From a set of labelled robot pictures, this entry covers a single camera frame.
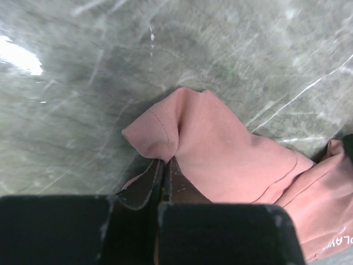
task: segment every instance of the pink cloth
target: pink cloth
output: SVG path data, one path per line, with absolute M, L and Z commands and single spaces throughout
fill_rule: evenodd
M 331 140 L 322 162 L 250 134 L 210 91 L 180 88 L 122 131 L 144 157 L 168 162 L 210 201 L 270 203 L 295 223 L 307 261 L 353 245 L 353 165 Z

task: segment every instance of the marble surface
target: marble surface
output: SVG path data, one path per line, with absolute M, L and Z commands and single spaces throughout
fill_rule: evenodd
M 0 1 L 0 195 L 110 193 L 121 129 L 180 86 L 315 156 L 353 128 L 353 1 Z

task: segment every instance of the pink garment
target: pink garment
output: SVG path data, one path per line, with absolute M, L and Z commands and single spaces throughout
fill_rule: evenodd
M 270 203 L 295 223 L 307 261 L 353 245 L 353 165 L 331 140 L 315 164 L 252 135 L 210 91 L 180 88 L 122 131 L 144 157 L 176 157 L 186 178 L 215 203 Z

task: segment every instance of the pink fabric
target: pink fabric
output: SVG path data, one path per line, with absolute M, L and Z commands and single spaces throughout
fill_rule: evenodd
M 248 133 L 211 92 L 180 88 L 122 132 L 144 157 L 168 162 L 212 202 L 278 204 L 293 219 L 307 261 L 353 245 L 353 165 L 332 140 L 315 164 Z

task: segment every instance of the marble floor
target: marble floor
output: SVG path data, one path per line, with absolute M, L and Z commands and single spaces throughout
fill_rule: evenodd
M 119 190 L 121 129 L 180 86 L 317 157 L 353 132 L 353 1 L 2 0 L 0 83 L 0 195 Z

